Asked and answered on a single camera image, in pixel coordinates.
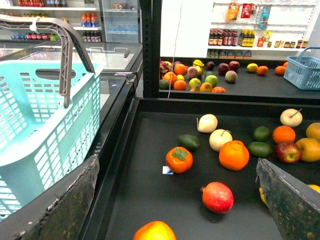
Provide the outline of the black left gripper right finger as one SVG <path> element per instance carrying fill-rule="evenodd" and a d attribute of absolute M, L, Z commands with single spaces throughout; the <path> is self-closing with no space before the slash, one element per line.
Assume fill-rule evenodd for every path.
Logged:
<path fill-rule="evenodd" d="M 281 237 L 318 240 L 320 193 L 265 158 L 258 159 L 256 173 Z"/>

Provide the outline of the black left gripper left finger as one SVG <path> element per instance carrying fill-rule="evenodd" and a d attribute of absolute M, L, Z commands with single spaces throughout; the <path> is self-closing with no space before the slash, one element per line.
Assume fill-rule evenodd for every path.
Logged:
<path fill-rule="evenodd" d="M 94 198 L 96 156 L 0 223 L 2 240 L 76 240 Z"/>

